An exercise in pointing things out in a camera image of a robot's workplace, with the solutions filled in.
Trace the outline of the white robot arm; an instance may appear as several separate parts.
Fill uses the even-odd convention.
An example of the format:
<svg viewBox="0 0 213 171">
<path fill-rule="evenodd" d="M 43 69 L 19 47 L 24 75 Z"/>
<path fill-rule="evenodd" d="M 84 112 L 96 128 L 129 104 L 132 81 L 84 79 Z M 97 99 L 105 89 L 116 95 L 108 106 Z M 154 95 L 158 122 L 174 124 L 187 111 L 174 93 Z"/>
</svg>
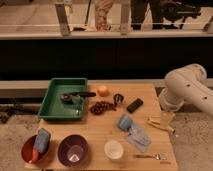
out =
<svg viewBox="0 0 213 171">
<path fill-rule="evenodd" d="M 207 72 L 200 64 L 189 64 L 168 72 L 164 78 L 165 88 L 159 94 L 164 111 L 178 111 L 185 101 L 213 118 L 213 90 L 203 82 Z"/>
</svg>

